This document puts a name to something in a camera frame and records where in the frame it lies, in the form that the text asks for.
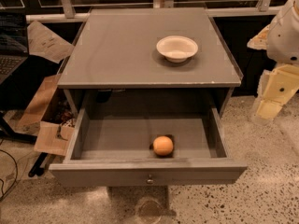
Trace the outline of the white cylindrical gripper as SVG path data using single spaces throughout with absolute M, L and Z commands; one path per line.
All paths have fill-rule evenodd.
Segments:
M 256 36 L 247 43 L 250 49 L 267 49 L 269 26 L 266 25 Z M 256 101 L 255 114 L 261 119 L 274 119 L 282 105 L 287 104 L 299 90 L 299 67 L 283 64 L 276 67 L 269 75 L 263 92 L 264 100 Z

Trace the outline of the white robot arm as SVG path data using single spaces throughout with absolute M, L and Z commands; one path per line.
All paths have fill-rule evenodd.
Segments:
M 273 120 L 299 90 L 299 0 L 288 0 L 247 47 L 265 49 L 276 62 L 272 71 L 261 75 L 254 106 L 256 119 Z

